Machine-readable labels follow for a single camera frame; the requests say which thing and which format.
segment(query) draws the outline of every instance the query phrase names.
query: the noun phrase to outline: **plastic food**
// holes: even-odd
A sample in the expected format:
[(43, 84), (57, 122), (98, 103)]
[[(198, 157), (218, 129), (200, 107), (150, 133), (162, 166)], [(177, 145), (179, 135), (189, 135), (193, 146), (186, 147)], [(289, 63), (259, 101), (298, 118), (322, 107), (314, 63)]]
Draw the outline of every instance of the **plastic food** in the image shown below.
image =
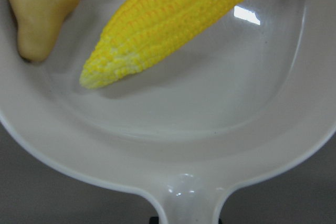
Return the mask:
[(242, 1), (127, 0), (86, 61), (81, 85), (103, 87), (153, 66)]
[(52, 51), (65, 17), (80, 0), (9, 0), (18, 22), (18, 50), (30, 61)]

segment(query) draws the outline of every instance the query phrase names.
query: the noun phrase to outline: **gray background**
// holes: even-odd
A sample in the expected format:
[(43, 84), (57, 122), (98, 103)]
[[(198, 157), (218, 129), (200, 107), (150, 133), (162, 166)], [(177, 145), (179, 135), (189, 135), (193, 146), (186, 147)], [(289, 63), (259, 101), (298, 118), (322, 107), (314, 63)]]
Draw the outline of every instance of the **gray background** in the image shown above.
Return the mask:
[[(336, 135), (310, 159), (233, 193), (223, 224), (336, 223)], [(148, 224), (143, 198), (88, 185), (47, 167), (0, 124), (0, 224)]]

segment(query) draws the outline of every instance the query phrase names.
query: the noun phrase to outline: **toy ginger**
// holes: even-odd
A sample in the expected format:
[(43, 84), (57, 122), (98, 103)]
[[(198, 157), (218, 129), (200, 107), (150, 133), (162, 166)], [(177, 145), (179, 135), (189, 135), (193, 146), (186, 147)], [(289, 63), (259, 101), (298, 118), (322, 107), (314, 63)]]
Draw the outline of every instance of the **toy ginger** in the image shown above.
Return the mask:
[(80, 0), (9, 0), (18, 22), (18, 51), (43, 61), (52, 51), (62, 23)]

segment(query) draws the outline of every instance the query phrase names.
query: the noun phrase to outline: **white ceramic pan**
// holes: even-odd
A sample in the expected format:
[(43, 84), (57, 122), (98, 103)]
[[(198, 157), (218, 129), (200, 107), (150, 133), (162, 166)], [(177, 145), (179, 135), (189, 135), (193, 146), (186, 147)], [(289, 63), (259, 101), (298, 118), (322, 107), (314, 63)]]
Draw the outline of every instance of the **white ceramic pan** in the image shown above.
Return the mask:
[(124, 0), (82, 0), (39, 65), (0, 4), (0, 117), (71, 177), (148, 199), (161, 224), (217, 223), (237, 188), (292, 168), (336, 126), (336, 1), (247, 0), (155, 67), (78, 83)]

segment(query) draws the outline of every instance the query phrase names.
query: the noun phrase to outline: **yellow corn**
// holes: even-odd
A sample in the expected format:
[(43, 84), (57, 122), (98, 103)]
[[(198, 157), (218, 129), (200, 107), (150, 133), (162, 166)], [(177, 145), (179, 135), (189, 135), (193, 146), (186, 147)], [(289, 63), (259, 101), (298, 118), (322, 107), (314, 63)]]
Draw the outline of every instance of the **yellow corn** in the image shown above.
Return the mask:
[(80, 76), (94, 89), (164, 59), (243, 0), (127, 0), (103, 29)]

